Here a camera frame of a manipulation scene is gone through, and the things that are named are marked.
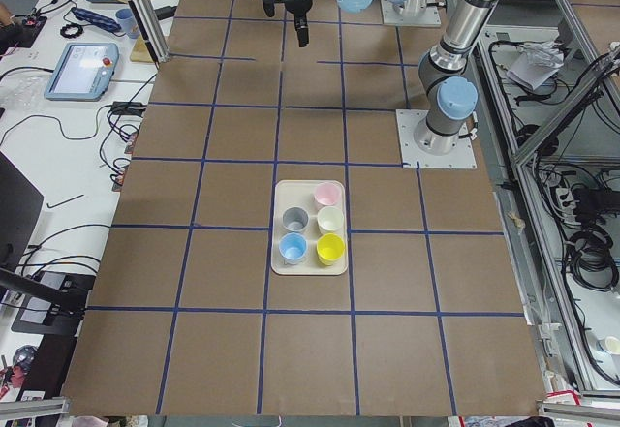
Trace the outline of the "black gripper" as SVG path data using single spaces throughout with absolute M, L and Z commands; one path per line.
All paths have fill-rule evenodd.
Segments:
M 307 14 L 312 8 L 313 0 L 284 0 L 284 4 L 286 10 L 294 17 L 298 45 L 300 47 L 307 47 L 309 44 Z

